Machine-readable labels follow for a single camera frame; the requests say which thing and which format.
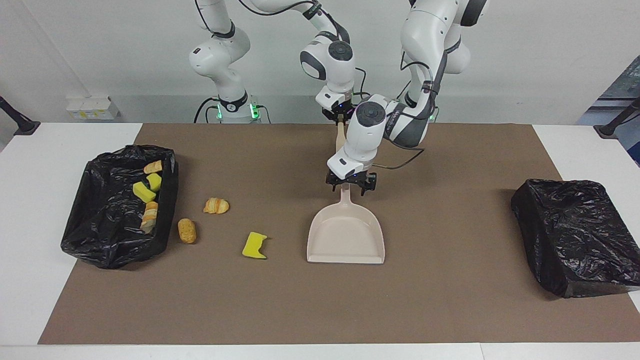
green led light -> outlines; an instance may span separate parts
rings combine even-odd
[[[254,120],[260,117],[260,110],[258,110],[255,105],[249,103],[249,108],[251,108],[251,116]]]

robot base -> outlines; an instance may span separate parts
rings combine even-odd
[[[218,113],[216,118],[222,124],[251,124],[261,123],[260,110],[256,107],[257,99],[251,95],[251,101],[248,101],[237,111],[227,111],[224,106],[218,105]]]

white table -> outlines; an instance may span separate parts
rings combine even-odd
[[[141,124],[42,124],[0,153],[0,359],[639,359],[640,343],[36,345],[76,262],[60,239],[87,161]],[[588,126],[535,126],[564,180],[602,183],[640,240],[640,169]],[[632,293],[640,309],[640,291]]]

white electrical box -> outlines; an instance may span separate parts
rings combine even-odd
[[[80,115],[80,108],[84,103],[83,99],[69,99],[69,105],[67,106],[67,113],[72,119],[86,119]]]
[[[67,112],[77,120],[114,120],[120,114],[108,96],[69,99]]]

black garbage bag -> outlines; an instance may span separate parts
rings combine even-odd
[[[546,290],[570,298],[640,289],[640,250],[601,184],[529,179],[511,209]]]
[[[143,168],[162,160],[162,185],[156,226],[150,234],[140,230],[145,203],[133,194],[138,181],[146,181]],[[99,268],[120,268],[148,260],[165,250],[178,195],[178,163],[171,149],[128,145],[98,155],[84,168],[76,199],[62,238],[62,251]]]

